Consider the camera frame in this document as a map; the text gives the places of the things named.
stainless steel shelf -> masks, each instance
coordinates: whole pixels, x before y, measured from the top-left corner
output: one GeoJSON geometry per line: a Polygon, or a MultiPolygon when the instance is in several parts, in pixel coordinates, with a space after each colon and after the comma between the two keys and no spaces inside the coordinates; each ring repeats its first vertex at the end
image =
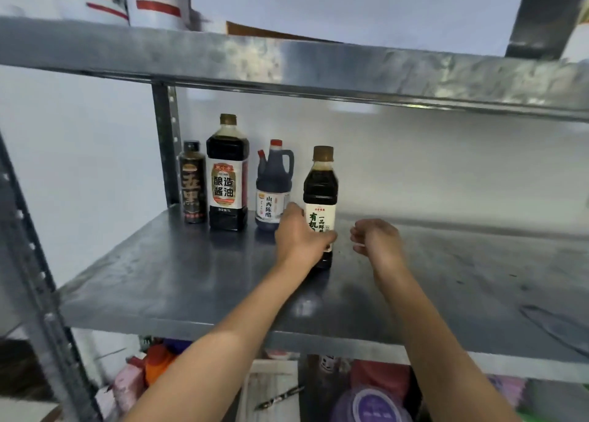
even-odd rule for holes
{"type": "MultiPolygon", "coordinates": [[[[352,251],[354,221],[338,216],[331,271],[291,297],[267,346],[407,362],[369,263],[352,251]]],[[[587,329],[577,323],[589,315],[586,240],[399,228],[415,276],[485,372],[589,382],[579,350],[587,329]],[[552,314],[536,309],[531,321],[522,306],[552,314]]],[[[252,216],[245,232],[210,232],[183,224],[173,207],[65,285],[60,309],[72,327],[196,339],[259,283],[273,256],[252,216]]]]}
{"type": "Polygon", "coordinates": [[[589,120],[589,66],[0,17],[0,64],[131,81],[589,120]]]}

forearm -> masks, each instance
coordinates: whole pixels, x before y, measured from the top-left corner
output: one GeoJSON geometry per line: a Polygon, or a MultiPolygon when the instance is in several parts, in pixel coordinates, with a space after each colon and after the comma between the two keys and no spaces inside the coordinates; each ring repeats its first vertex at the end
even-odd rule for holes
{"type": "Polygon", "coordinates": [[[506,400],[462,349],[408,271],[383,290],[398,316],[403,342],[424,399],[436,422],[516,422],[506,400]]]}
{"type": "Polygon", "coordinates": [[[279,275],[278,269],[288,267],[276,266],[223,321],[176,359],[125,422],[220,421],[276,314],[299,285],[284,281],[300,275],[279,275]]]}

person's right arm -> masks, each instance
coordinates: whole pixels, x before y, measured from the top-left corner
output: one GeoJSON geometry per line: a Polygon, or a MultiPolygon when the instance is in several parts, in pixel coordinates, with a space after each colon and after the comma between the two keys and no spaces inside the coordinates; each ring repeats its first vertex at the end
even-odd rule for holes
{"type": "Polygon", "coordinates": [[[351,229],[375,281],[398,317],[403,342],[435,422],[520,422],[505,398],[462,349],[406,266],[390,224],[364,219],[351,229]]]}

bottle spout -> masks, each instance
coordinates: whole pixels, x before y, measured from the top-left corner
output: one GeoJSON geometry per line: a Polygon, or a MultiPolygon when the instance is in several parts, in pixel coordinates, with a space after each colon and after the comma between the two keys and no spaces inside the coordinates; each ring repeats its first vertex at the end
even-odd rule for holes
{"type": "Polygon", "coordinates": [[[258,165],[258,177],[262,175],[262,172],[266,169],[266,154],[263,149],[258,150],[260,157],[260,164],[258,165]]]}

person's left hand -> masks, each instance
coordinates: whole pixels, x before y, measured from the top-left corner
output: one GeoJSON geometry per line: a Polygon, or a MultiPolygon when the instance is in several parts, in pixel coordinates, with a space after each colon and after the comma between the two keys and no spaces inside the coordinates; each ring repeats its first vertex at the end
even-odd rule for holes
{"type": "Polygon", "coordinates": [[[337,239],[333,230],[315,232],[303,216],[303,210],[294,202],[290,202],[275,233],[276,264],[279,266],[294,265],[306,277],[309,270],[321,259],[323,251],[337,239]]]}

